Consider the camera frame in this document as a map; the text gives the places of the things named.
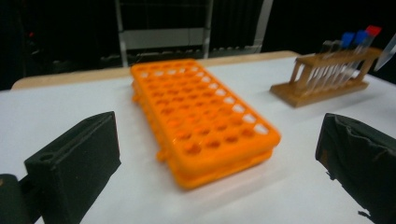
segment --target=test tube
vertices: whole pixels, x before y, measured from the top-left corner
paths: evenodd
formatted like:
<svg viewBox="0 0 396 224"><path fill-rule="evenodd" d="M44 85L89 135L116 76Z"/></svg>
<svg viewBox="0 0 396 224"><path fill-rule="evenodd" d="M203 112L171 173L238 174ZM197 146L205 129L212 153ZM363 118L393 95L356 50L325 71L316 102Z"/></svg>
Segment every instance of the test tube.
<svg viewBox="0 0 396 224"><path fill-rule="evenodd" d="M339 52L342 48L343 42L341 40L334 40L332 42L332 53ZM318 91L325 90L330 84L332 84L333 76L335 75L338 67L337 65L328 66L327 72L322 76Z"/></svg>
<svg viewBox="0 0 396 224"><path fill-rule="evenodd" d="M355 37L354 33L351 33L351 32L343 33L343 35L341 37L342 49L350 49L351 48L350 46L351 46L351 43L352 43L352 40L354 37ZM334 87L335 83L338 82L338 79L339 79L340 75L342 74L343 70L345 69L346 65L347 65L346 63L341 63L341 64L337 64L335 66L334 73L332 75L332 79L331 79L330 83L328 83L328 86L326 87L326 89Z"/></svg>
<svg viewBox="0 0 396 224"><path fill-rule="evenodd" d="M323 54L323 57L328 57L330 52L332 50L332 41L331 40L326 40L323 42L321 50L319 53ZM316 68L311 75L311 78L307 82L307 89L306 89L306 94L311 93L314 88L317 86L319 79L325 72L326 67L319 67Z"/></svg>
<svg viewBox="0 0 396 224"><path fill-rule="evenodd" d="M367 29L364 31L366 33L366 37L362 39L361 43L356 47L354 53L357 54L365 53L367 49L371 46L373 40L379 34L380 31L381 31L380 27L373 25L368 26ZM353 62L348 64L345 72L343 73L343 77L340 79L340 82L337 87L344 86L352 78L356 69L359 67L359 64L361 64L361 62Z"/></svg>
<svg viewBox="0 0 396 224"><path fill-rule="evenodd" d="M378 71L385 63L387 63L393 57L395 53L396 53L396 34L393 36L393 38L389 41L387 46L382 51L381 55L378 58L378 61L376 62L374 70Z"/></svg>

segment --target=wooden table edge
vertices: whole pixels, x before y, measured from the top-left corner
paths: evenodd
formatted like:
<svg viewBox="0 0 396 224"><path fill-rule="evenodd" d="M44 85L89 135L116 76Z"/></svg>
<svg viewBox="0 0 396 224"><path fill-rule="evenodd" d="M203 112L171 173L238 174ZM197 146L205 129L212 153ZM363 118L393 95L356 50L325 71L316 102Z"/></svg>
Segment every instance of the wooden table edge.
<svg viewBox="0 0 396 224"><path fill-rule="evenodd" d="M258 62L258 61L266 61L266 60L297 57L297 56L299 56L299 54L296 52L290 50L281 50L281 51L264 52L257 54L198 59L197 62L205 67L209 67L209 66L218 66L224 64ZM128 77L129 75L130 75L129 68L120 67L120 68L107 68L107 69L74 72L74 73L44 75L44 76L36 76L36 77L24 77L16 81L12 86L11 90L14 91L14 90L21 90L28 88L48 87L48 86L90 82L97 80L106 80L106 79L118 78L118 77Z"/></svg>

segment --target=orange test tube rack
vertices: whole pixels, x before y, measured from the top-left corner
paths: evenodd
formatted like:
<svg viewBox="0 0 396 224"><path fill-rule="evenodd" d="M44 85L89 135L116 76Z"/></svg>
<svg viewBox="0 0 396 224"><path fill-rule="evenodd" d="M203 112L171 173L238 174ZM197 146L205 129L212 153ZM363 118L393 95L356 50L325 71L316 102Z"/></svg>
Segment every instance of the orange test tube rack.
<svg viewBox="0 0 396 224"><path fill-rule="evenodd" d="M183 189L269 159L280 134L193 59L131 67L141 106L165 161Z"/></svg>

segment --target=table surface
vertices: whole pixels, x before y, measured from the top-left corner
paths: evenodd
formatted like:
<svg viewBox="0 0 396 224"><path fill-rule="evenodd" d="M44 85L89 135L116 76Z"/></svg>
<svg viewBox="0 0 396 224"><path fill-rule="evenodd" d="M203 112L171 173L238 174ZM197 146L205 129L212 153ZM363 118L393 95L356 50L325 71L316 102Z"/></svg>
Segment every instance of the table surface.
<svg viewBox="0 0 396 224"><path fill-rule="evenodd" d="M115 111L122 164L81 223L372 223L330 180L315 150L328 112L396 137L396 87L366 76L364 91L296 109L269 92L289 81L294 60L207 67L282 134L272 158L246 171L198 189L179 188L155 159L158 145L131 102L132 78L121 76L0 92L0 173L23 178L29 156L81 120Z"/></svg>

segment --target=test tube cap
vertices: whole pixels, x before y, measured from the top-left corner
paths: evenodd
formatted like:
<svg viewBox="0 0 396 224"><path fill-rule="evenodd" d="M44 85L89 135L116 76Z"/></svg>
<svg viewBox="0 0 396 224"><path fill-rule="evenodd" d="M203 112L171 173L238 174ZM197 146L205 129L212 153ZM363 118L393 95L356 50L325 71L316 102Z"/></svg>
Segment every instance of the test tube cap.
<svg viewBox="0 0 396 224"><path fill-rule="evenodd" d="M332 52L336 52L336 51L340 50L342 46L343 46L343 41L334 40L332 42Z"/></svg>
<svg viewBox="0 0 396 224"><path fill-rule="evenodd" d="M326 53L332 49L332 41L326 40L323 42L319 53Z"/></svg>
<svg viewBox="0 0 396 224"><path fill-rule="evenodd" d="M343 36L341 38L341 41L343 43L342 44L343 49L347 49L349 47L350 43L353 40L353 37L355 37L355 33L352 32L343 33Z"/></svg>
<svg viewBox="0 0 396 224"><path fill-rule="evenodd" d="M366 28L366 32L368 33L368 35L371 36L377 36L379 34L379 32L381 32L382 28L379 26L374 26L374 25L369 25Z"/></svg>
<svg viewBox="0 0 396 224"><path fill-rule="evenodd" d="M355 45L359 45L361 44L361 42L363 42L363 40L368 36L368 33L364 30L359 30L356 33L355 39L353 40L353 43Z"/></svg>

